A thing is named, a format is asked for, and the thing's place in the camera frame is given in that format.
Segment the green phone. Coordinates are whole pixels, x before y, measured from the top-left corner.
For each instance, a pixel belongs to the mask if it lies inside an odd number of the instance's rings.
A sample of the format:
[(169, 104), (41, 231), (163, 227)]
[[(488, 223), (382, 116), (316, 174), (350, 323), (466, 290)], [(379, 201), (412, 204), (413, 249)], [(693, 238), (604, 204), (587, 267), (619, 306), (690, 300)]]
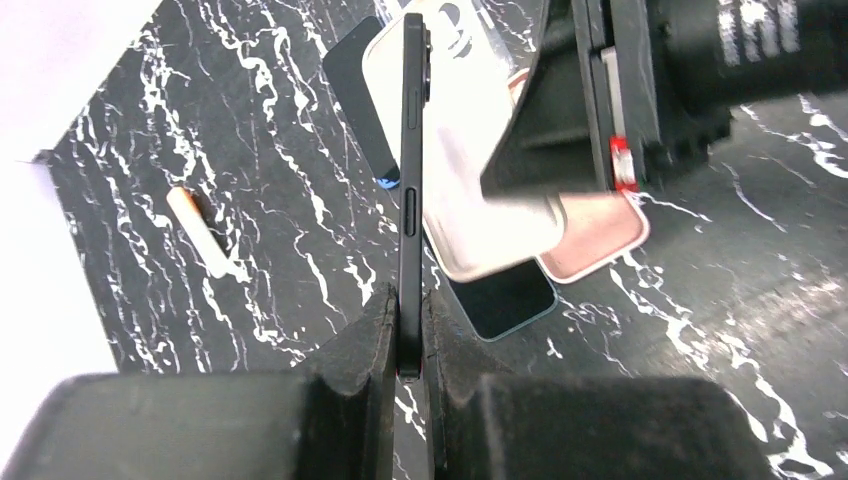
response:
[(552, 312), (557, 296), (536, 260), (470, 282), (449, 280), (475, 333), (492, 342)]

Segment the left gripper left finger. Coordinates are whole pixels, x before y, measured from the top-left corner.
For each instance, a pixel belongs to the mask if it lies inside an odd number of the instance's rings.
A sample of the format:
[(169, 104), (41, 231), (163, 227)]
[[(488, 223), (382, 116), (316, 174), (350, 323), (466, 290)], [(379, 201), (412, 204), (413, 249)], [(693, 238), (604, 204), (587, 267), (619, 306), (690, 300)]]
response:
[(388, 479), (397, 293), (296, 367), (84, 375), (58, 384), (6, 479)]

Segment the beige phone case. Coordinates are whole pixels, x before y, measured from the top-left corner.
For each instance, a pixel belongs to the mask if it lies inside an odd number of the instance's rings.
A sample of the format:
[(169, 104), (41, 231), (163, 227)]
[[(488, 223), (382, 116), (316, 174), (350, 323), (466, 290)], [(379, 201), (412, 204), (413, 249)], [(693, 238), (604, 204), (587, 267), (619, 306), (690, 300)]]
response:
[(442, 271), (469, 282), (559, 243), (566, 220), (550, 197), (484, 199), (480, 176), (513, 114), (515, 63), (479, 1), (382, 1), (390, 20), (362, 70), (393, 156), (401, 147), (402, 17), (432, 36), (431, 96), (423, 113), (423, 224)]

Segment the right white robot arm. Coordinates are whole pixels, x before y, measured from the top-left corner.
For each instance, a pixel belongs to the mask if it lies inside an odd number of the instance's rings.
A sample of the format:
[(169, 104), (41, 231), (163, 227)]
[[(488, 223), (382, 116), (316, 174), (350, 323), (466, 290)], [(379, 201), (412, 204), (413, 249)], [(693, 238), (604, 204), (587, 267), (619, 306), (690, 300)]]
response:
[(847, 87), (843, 1), (548, 1), (486, 198), (659, 188), (731, 109)]

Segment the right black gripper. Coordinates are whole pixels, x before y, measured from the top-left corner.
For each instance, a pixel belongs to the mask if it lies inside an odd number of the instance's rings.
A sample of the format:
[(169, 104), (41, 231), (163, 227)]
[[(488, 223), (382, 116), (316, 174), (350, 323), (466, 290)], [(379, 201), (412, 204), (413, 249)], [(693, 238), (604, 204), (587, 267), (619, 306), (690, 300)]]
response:
[(626, 138), (640, 189), (705, 164), (729, 137), (728, 109), (690, 113), (663, 55), (656, 1), (548, 1), (528, 75), (480, 175), (487, 199), (615, 191), (600, 52), (615, 47)]

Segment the pink phone case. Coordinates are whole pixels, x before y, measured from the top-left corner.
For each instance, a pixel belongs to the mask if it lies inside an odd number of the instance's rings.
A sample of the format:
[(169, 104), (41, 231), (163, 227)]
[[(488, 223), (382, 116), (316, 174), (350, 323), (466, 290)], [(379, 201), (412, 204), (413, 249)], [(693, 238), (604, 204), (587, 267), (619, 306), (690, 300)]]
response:
[(562, 194), (561, 241), (536, 257), (554, 282), (574, 283), (640, 246), (650, 233), (641, 209), (622, 193)]

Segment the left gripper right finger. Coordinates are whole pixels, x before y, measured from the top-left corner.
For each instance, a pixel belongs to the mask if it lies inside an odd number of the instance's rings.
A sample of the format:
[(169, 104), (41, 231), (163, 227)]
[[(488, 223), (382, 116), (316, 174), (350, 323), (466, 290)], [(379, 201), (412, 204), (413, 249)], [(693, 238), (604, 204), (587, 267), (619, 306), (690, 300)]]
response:
[(518, 374), (422, 305), (436, 479), (767, 479), (746, 415), (696, 377)]

